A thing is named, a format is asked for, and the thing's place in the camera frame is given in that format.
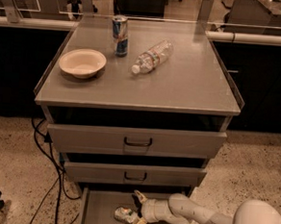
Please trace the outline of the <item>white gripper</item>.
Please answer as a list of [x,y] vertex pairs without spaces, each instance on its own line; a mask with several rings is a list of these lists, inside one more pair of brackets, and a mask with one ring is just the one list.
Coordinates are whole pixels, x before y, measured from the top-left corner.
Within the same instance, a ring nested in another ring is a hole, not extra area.
[[153,224],[159,221],[168,224],[190,224],[188,219],[172,212],[166,199],[147,198],[137,189],[134,190],[134,193],[141,202],[142,218],[135,219],[132,224],[147,224],[147,222]]

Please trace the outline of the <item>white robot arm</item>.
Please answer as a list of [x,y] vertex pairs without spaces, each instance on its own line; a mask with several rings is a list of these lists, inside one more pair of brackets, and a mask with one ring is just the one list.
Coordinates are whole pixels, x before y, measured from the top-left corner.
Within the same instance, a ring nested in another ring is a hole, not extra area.
[[151,199],[140,193],[135,194],[141,202],[141,217],[132,224],[152,224],[164,221],[169,224],[281,224],[281,214],[274,207],[261,200],[246,200],[233,217],[208,210],[194,203],[191,198],[173,193],[168,199]]

